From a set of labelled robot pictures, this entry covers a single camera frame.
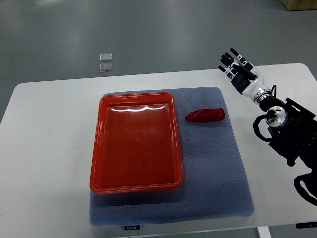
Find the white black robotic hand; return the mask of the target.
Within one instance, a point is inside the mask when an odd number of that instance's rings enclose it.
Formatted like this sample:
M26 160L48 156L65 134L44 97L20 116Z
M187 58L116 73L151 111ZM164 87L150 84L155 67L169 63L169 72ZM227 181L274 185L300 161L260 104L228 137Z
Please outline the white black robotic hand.
M234 48L225 52L218 68L230 79L233 87L243 96L259 104L265 97L271 96L270 88L265 86L264 77L258 69Z

